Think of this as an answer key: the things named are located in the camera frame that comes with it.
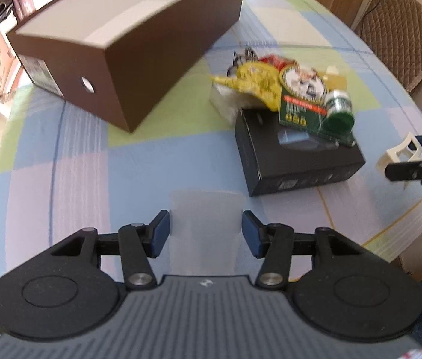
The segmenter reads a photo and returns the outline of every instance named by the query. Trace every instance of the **brown quilted fabric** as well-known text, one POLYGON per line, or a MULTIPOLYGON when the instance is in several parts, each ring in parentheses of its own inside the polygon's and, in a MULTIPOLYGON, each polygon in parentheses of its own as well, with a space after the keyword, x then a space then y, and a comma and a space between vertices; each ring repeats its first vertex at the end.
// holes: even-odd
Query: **brown quilted fabric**
MULTIPOLYGON (((366 12, 377 2, 371 0, 366 12)), ((422 5, 416 0, 382 0, 365 18, 361 39, 407 92, 422 81, 422 5)))

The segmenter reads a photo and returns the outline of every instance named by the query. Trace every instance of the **plaid tablecloth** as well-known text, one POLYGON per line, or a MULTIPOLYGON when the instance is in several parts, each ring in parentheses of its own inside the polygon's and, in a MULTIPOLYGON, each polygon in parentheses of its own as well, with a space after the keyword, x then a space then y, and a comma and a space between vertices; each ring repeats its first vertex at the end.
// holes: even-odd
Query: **plaid tablecloth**
MULTIPOLYGON (((389 183, 375 169, 384 150, 422 114, 370 49, 315 0, 244 0, 241 18, 167 93, 132 134, 35 87, 21 89, 0 151, 0 275, 82 227, 115 232, 149 222, 176 189, 233 190, 265 223, 299 232, 330 226, 390 260, 422 232, 422 186, 389 183), (248 197, 233 131, 209 102, 209 74, 225 74, 232 52, 252 46, 347 76, 355 136, 367 164, 349 181, 248 197)), ((169 249, 152 261, 170 270, 169 249)), ((291 276, 310 268, 293 261, 291 276)), ((260 262, 244 240, 236 272, 260 262)), ((119 278, 120 265, 103 269, 119 278)))

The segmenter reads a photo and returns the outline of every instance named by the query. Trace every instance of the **yellow snack bag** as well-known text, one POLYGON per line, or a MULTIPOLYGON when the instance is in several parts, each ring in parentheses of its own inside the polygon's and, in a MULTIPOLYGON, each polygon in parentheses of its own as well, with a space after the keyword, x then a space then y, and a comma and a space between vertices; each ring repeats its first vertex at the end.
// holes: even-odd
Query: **yellow snack bag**
POLYGON ((237 68, 235 77, 213 76, 212 81, 228 86, 240 93, 260 99, 273 112, 279 112, 281 83, 279 71, 271 64, 252 61, 237 68))

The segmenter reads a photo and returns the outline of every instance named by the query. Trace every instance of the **black box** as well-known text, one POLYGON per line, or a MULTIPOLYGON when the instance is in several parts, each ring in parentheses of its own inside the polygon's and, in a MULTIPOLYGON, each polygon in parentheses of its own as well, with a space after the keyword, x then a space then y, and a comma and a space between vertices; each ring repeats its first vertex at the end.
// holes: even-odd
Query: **black box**
POLYGON ((309 151, 279 143, 288 130, 267 109, 243 109, 235 136, 250 196, 309 188, 348 180, 365 163, 360 149, 339 146, 309 151))

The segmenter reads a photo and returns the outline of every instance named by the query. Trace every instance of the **black cable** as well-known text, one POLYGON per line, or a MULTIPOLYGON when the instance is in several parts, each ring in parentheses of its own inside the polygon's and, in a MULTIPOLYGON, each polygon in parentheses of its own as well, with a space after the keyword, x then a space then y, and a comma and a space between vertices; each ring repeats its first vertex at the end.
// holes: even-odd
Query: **black cable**
POLYGON ((379 6, 379 4, 380 4, 380 2, 381 2, 382 0, 379 0, 378 2, 377 2, 377 4, 376 5, 374 5, 374 7, 370 10, 370 11, 368 11, 367 13, 365 13, 364 15, 363 15, 363 17, 362 17, 362 19, 361 19, 361 25, 360 25, 360 31, 359 31, 359 37, 361 37, 362 36, 362 31, 363 31, 363 29, 364 29, 364 20, 365 20, 365 18, 373 11, 373 10, 375 10, 378 6, 379 6))

